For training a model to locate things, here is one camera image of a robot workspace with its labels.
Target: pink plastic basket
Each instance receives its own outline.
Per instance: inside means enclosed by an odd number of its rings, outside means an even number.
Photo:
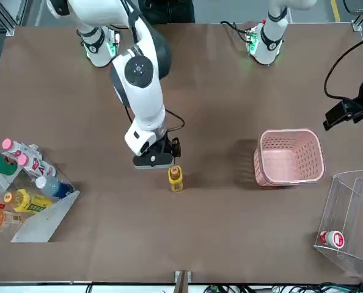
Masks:
[[[309,129],[267,130],[254,154],[260,186],[287,186],[316,182],[325,165],[317,135]]]

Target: bottle cap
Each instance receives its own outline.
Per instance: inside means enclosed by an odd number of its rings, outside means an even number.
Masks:
[[[14,196],[11,192],[7,192],[4,196],[4,202],[11,203],[14,199]]]
[[[2,148],[4,150],[11,150],[13,148],[13,140],[4,139],[4,141],[2,142]]]
[[[35,183],[37,188],[43,189],[46,186],[47,179],[44,176],[41,176],[36,178]]]
[[[26,154],[21,154],[17,159],[17,163],[19,166],[27,166],[28,162],[29,158]]]
[[[173,179],[173,180],[176,180],[180,177],[180,170],[178,167],[172,167],[170,169],[170,177]]]

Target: small yellow bottle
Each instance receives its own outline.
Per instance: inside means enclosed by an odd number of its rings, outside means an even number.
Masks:
[[[180,166],[173,166],[168,170],[169,183],[173,192],[182,191],[184,188],[183,184],[183,173]]]
[[[25,189],[19,189],[15,194],[6,193],[4,201],[10,204],[15,212],[29,212],[31,214],[37,214],[53,204],[44,195],[30,196]]]

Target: brown table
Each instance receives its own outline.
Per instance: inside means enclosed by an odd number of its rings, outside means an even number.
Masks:
[[[361,35],[349,24],[292,24],[278,60],[263,67],[221,25],[158,29],[173,53],[164,103],[186,120],[175,133],[180,194],[169,191],[165,170],[133,168],[109,69],[91,66],[74,29],[19,27],[5,41],[0,143],[38,144],[82,195],[50,243],[0,243],[0,281],[172,281],[175,270],[192,271],[195,282],[357,281],[312,245],[331,176],[363,169],[363,121],[323,129],[336,103],[324,96],[326,73]],[[329,90],[356,96],[362,81],[363,47],[339,65]],[[321,139],[324,179],[259,188],[251,160],[259,135],[302,127]]]

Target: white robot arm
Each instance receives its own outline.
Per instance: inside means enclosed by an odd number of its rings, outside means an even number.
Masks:
[[[119,100],[135,118],[125,141],[135,153],[136,168],[168,167],[180,156],[178,139],[170,141],[165,125],[160,79],[171,68],[167,41],[141,16],[131,0],[47,0],[54,15],[71,14],[94,65],[105,66],[112,57],[101,26],[124,24],[134,45],[112,60],[111,81]]]
[[[279,54],[288,21],[288,9],[308,10],[317,0],[269,0],[268,18],[255,28],[256,42],[249,53],[260,64],[269,65]]]

